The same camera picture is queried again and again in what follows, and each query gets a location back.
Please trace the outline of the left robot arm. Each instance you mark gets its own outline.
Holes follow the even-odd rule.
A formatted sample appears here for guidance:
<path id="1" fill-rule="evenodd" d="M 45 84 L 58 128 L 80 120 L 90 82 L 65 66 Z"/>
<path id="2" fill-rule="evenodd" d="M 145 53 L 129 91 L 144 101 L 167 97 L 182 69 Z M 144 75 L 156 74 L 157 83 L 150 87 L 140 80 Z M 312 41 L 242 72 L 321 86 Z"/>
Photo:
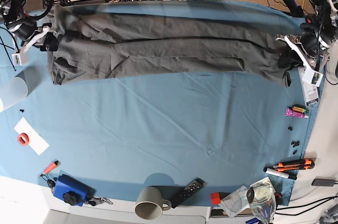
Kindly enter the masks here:
<path id="1" fill-rule="evenodd" d="M 324 52 L 337 41 L 337 0 L 309 0 L 314 14 L 305 16 L 300 25 L 302 34 L 300 46 L 315 64 L 312 68 L 320 71 Z"/>

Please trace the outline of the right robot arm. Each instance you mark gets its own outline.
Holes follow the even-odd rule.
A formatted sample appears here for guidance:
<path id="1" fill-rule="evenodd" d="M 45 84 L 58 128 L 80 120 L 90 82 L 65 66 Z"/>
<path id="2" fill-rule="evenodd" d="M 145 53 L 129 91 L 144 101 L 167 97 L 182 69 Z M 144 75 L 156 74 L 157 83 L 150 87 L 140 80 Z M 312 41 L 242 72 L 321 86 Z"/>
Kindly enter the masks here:
<path id="1" fill-rule="evenodd" d="M 54 52 L 58 49 L 58 41 L 53 34 L 52 24 L 45 23 L 38 26 L 37 22 L 48 15 L 54 5 L 54 0 L 42 0 L 46 2 L 45 11 L 37 16 L 32 16 L 24 11 L 27 0 L 1 0 L 1 23 L 6 31 L 22 40 L 22 44 L 32 45 L 40 51 Z"/>

